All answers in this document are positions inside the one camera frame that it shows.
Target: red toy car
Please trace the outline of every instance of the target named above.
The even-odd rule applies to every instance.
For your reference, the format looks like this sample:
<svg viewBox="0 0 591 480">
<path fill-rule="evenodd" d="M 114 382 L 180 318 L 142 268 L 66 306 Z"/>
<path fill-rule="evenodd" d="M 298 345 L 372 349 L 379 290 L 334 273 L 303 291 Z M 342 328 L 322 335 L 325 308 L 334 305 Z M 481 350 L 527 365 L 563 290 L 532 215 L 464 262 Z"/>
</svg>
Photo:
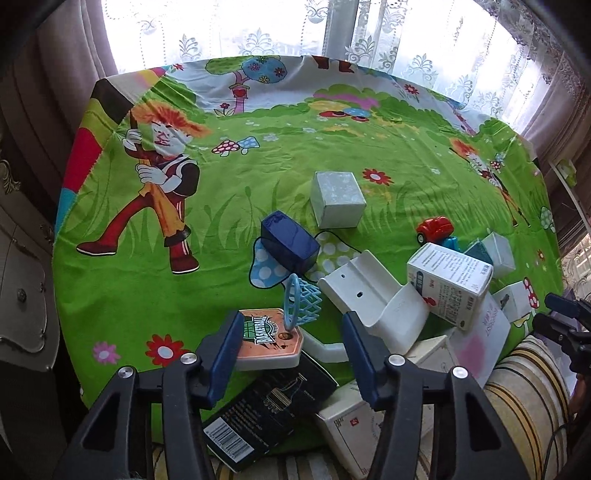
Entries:
<svg viewBox="0 0 591 480">
<path fill-rule="evenodd" d="M 428 218 L 417 227 L 417 242 L 423 246 L 427 242 L 438 243 L 453 233 L 453 225 L 446 217 Z"/>
</svg>

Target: white paper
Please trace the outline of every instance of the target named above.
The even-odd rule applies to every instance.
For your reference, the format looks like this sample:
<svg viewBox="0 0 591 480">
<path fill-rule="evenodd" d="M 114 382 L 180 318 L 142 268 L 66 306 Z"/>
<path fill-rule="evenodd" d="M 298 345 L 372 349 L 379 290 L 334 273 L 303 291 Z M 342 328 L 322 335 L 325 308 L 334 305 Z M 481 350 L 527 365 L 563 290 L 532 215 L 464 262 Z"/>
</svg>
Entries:
<svg viewBox="0 0 591 480">
<path fill-rule="evenodd" d="M 472 328 L 467 332 L 453 328 L 449 333 L 459 365 L 466 368 L 481 387 L 491 376 L 510 328 L 509 320 L 487 293 L 474 315 Z"/>
</svg>

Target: cartoon tree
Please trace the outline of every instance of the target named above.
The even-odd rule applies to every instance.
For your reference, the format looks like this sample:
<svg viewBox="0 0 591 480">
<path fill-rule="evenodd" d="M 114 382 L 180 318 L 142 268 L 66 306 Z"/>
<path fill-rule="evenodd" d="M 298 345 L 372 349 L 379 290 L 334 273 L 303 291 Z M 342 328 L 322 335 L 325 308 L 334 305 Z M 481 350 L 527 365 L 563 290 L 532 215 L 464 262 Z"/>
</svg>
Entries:
<svg viewBox="0 0 591 480">
<path fill-rule="evenodd" d="M 244 113 L 244 100 L 248 98 L 250 88 L 245 85 L 248 80 L 259 83 L 277 83 L 287 75 L 287 69 L 278 57 L 265 56 L 211 59 L 205 65 L 205 69 L 212 75 L 234 74 L 236 82 L 229 86 L 236 99 L 232 114 Z"/>
</svg>

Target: lace curtain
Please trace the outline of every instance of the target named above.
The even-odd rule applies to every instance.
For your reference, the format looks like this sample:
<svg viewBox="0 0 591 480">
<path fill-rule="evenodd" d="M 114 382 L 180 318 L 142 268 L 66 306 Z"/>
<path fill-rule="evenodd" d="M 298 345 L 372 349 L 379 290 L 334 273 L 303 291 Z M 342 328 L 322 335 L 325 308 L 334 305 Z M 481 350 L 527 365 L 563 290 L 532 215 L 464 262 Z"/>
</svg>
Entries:
<svg viewBox="0 0 591 480">
<path fill-rule="evenodd" d="M 102 0 L 120 73 L 237 55 L 324 55 L 401 77 L 523 131 L 555 75 L 582 88 L 517 0 Z"/>
</svg>

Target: bed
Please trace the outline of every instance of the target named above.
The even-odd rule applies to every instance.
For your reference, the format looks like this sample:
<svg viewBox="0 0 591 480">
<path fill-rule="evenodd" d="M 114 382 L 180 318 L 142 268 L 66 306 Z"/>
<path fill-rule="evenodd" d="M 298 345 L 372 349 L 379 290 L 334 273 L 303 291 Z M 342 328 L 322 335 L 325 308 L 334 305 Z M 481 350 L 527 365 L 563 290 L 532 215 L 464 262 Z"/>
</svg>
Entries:
<svg viewBox="0 0 591 480">
<path fill-rule="evenodd" d="M 509 239 L 517 269 L 491 291 L 518 281 L 539 299 L 561 291 L 532 157 L 499 120 L 325 57 L 212 59 L 100 80 L 67 167 L 53 259 L 83 400 L 91 405 L 123 365 L 159 368 L 194 350 L 229 310 L 280 307 L 289 272 L 258 241 L 260 221 L 278 209 L 321 245 L 311 282 L 368 249 L 406 283 L 416 226 L 444 215 L 462 249 L 490 232 Z M 355 175 L 367 202 L 357 228 L 318 229 L 315 171 Z M 501 357 L 533 313 L 513 323 Z M 325 299 L 305 328 L 337 342 L 339 320 Z M 448 327 L 430 316 L 421 337 Z M 353 378 L 348 364 L 326 368 L 340 384 Z M 234 372 L 218 407 L 255 376 Z M 156 411 L 155 439 L 160 421 Z M 302 423 L 284 448 L 318 445 L 313 429 Z"/>
</svg>

